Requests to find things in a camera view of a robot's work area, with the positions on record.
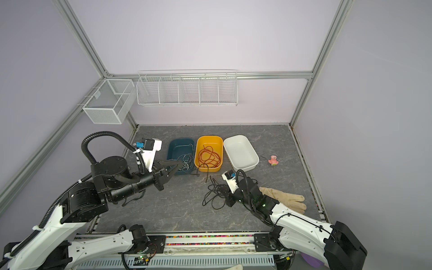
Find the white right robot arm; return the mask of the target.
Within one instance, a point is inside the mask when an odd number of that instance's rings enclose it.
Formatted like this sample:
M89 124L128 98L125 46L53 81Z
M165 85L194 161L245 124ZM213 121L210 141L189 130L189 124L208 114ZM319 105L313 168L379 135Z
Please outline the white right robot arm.
M361 270L367 250L344 223L334 224L296 213L281 201L262 193L244 171L222 174L227 185L226 204L241 203L261 222L271 227L271 250L291 249L325 263L331 270Z

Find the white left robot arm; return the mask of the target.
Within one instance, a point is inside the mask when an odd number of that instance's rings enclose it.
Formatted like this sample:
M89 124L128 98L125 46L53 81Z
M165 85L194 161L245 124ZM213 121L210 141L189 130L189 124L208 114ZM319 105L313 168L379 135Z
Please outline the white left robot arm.
M88 145L99 137L112 137L122 143L137 159L138 171L130 172L121 156L97 161ZM77 265L112 253L139 254L156 252L142 225L121 228L113 235L86 241L71 241L72 234L100 214L109 204L141 199L148 187L161 191L181 166L177 160L156 160L161 148L158 139L147 139L137 146L111 131L87 136L81 144L90 161L91 173L71 185L48 208L38 226L23 241L5 246L1 266L9 270L70 270Z

